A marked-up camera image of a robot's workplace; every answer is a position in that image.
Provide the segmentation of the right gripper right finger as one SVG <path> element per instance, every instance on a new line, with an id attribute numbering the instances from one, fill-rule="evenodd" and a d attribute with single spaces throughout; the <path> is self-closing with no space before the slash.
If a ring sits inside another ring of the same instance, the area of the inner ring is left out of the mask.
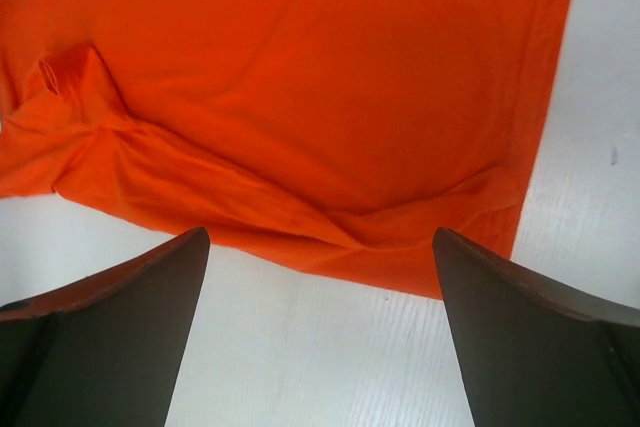
<path id="1" fill-rule="evenodd" d="M 477 426 L 636 426 L 639 312 L 449 229 L 432 243 Z"/>

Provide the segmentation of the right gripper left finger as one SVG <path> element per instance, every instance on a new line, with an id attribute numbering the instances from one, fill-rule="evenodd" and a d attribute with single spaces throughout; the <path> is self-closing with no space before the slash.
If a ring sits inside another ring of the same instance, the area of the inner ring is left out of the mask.
<path id="1" fill-rule="evenodd" d="M 4 426 L 162 426 L 210 250 L 189 230 L 1 308 Z"/>

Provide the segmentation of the orange t shirt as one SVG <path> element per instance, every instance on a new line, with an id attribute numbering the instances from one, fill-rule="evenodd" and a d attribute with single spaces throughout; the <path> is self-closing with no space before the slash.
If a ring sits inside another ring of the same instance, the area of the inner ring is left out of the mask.
<path id="1" fill-rule="evenodd" d="M 1 0 L 1 194 L 436 298 L 512 252 L 570 0 Z"/>

